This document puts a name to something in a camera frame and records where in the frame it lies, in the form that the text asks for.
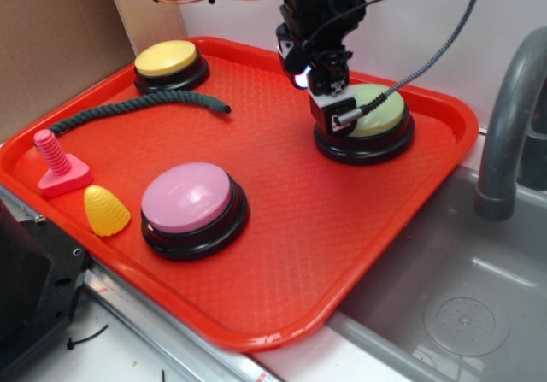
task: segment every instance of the white wall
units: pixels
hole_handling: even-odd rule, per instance
[[[218,0],[181,6],[190,36],[228,38],[273,50],[281,0]],[[386,0],[371,5],[345,42],[353,70],[400,80],[450,36],[468,0]],[[414,84],[458,97],[486,126],[505,70],[522,39],[547,26],[547,0],[479,0],[452,48]]]

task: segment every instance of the braided cable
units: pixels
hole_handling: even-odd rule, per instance
[[[471,12],[473,12],[473,9],[475,7],[475,4],[477,3],[477,0],[469,0],[468,7],[465,10],[465,13],[463,14],[462,19],[458,23],[458,26],[454,30],[454,32],[450,35],[448,40],[441,46],[441,48],[435,53],[435,55],[421,68],[416,70],[414,73],[412,73],[410,76],[406,77],[405,79],[402,79],[399,81],[396,85],[390,87],[389,90],[385,91],[384,94],[386,96],[389,96],[390,94],[394,93],[395,91],[399,90],[404,85],[407,85],[411,81],[417,79],[420,77],[423,73],[425,73],[429,68],[437,62],[438,59],[451,47],[451,45],[454,43],[456,38],[459,36],[459,34],[462,32],[463,27],[468,22],[469,16],[471,15]]]
[[[420,77],[423,73],[425,73],[429,68],[435,64],[438,59],[451,47],[451,45],[454,43],[460,32],[462,31],[463,27],[467,23],[469,16],[471,15],[471,12],[473,11],[473,8],[475,4],[477,3],[477,0],[469,0],[468,7],[465,10],[465,13],[463,14],[463,17],[460,19],[460,22],[458,23],[456,29],[454,32],[450,35],[448,40],[441,46],[441,48],[435,53],[435,55],[429,59],[429,61],[424,64],[421,68],[416,70],[414,73],[412,73],[410,76],[402,79],[397,84],[390,87],[388,90],[384,91],[383,93],[380,93],[372,102],[364,104],[360,107],[357,107],[355,109],[352,109],[348,111],[347,113],[343,113],[339,115],[335,121],[339,126],[342,126],[344,124],[348,124],[352,121],[356,121],[363,117],[364,115],[367,115],[371,111],[377,109],[387,98],[394,93],[395,91],[399,90],[404,85],[407,85],[411,81],[417,79]]]

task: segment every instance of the red tray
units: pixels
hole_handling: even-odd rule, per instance
[[[460,101],[407,86],[401,94],[415,118],[412,146],[379,165],[339,164],[315,148],[308,94],[291,86],[275,53],[216,38],[193,41],[211,69],[197,91],[230,104],[229,116],[163,104],[60,137],[66,152],[90,165],[94,184],[129,208],[124,231],[92,233],[84,189],[40,195],[47,166],[32,136],[82,109],[136,97],[132,65],[11,138],[0,149],[0,183],[208,340],[265,350],[326,321],[473,145],[479,126]],[[352,81],[391,84],[358,73]],[[214,256],[167,261],[141,237],[141,197],[160,173],[195,161],[219,165],[244,188],[250,222]]]

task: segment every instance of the yellow cone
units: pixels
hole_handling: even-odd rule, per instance
[[[129,210],[121,201],[98,185],[87,187],[84,206],[91,229],[100,237],[107,237],[123,230],[131,219]]]

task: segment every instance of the light green button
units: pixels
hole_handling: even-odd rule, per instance
[[[353,85],[357,93],[357,106],[372,102],[389,87],[384,85]],[[372,137],[387,132],[401,122],[404,115],[404,100],[397,92],[392,93],[385,102],[368,115],[357,121],[356,129],[350,137]]]

